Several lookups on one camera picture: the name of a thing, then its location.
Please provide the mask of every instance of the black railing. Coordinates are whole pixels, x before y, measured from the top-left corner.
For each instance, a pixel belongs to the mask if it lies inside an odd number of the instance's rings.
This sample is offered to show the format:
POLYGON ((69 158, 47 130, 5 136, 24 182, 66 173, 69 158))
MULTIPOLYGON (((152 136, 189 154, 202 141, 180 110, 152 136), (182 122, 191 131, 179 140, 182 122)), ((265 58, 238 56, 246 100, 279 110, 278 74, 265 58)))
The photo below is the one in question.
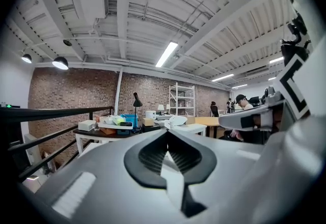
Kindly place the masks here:
MULTIPOLYGON (((107 116, 111 115, 113 107, 107 106, 107 107, 94 107, 94 108, 73 108, 73 109, 21 109, 21 108, 0 108, 0 122, 1 125, 8 126, 12 123, 20 123, 20 122, 29 122, 29 121, 36 121, 36 120, 45 120, 45 119, 53 119, 53 118, 59 118, 59 117, 67 117, 67 116, 74 116, 74 115, 81 115, 81 114, 89 114, 89 119, 93 119, 93 112, 97 111, 103 111, 103 110, 109 110, 108 114, 102 115, 107 116)), ((7 142, 7 152, 8 152, 8 158, 13 159, 13 155, 16 153, 25 151, 26 149, 29 149, 31 147, 34 147, 38 144, 41 144, 43 142, 46 142, 48 140, 51 140, 57 136, 60 136, 64 133, 67 133, 69 131, 72 131, 74 129, 78 128, 78 125, 74 125, 71 127, 68 127, 66 129, 63 129, 61 131, 48 134, 46 136, 43 136, 41 138, 37 138, 36 140, 26 143, 26 144, 16 144, 15 143, 9 143, 7 142)), ((35 165, 32 165, 25 169, 22 172, 19 172, 18 169, 16 169, 16 179, 19 182, 24 181, 28 176, 32 175, 34 172, 36 172, 38 169, 46 165, 50 160, 58 156, 60 153, 65 151, 67 148, 72 146, 76 140, 71 141, 67 145, 59 148, 55 152, 51 153, 48 157, 44 158, 40 162, 38 162, 35 165)), ((64 162, 61 167, 63 168, 68 163, 70 163, 74 158, 76 158, 78 155, 78 152, 76 152, 70 159, 68 159, 66 162, 64 162)))

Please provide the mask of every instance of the man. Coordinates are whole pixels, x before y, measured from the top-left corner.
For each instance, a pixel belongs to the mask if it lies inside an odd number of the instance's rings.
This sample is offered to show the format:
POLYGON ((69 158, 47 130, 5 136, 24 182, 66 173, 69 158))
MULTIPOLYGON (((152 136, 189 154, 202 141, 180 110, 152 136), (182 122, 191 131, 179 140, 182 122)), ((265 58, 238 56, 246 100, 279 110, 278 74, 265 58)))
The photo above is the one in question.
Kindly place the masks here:
MULTIPOLYGON (((235 99, 236 103, 242 107, 244 110, 254 108, 252 104, 249 104, 248 100, 244 95, 238 95, 235 99)), ((230 134, 231 137, 236 137, 240 141, 243 141, 243 138, 238 130, 233 130, 230 134)))
POLYGON ((246 99, 246 97, 244 95, 238 95, 236 97, 236 103, 241 107, 244 108, 244 110, 248 110, 251 108, 254 108, 246 99))
POLYGON ((230 114, 231 113, 231 98, 229 98, 229 101, 227 101, 227 103, 226 103, 226 109, 227 109, 227 113, 230 114))

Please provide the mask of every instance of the black cap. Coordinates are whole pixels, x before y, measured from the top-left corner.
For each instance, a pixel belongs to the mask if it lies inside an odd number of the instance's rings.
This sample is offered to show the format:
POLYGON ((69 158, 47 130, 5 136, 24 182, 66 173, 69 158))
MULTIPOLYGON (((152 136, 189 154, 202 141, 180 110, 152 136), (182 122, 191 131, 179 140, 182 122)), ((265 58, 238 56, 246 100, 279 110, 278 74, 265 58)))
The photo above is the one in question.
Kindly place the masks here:
POLYGON ((245 99, 246 98, 246 96, 244 96, 244 95, 238 95, 237 97, 236 97, 236 103, 237 104, 239 104, 239 102, 241 101, 241 100, 243 100, 243 99, 245 99))

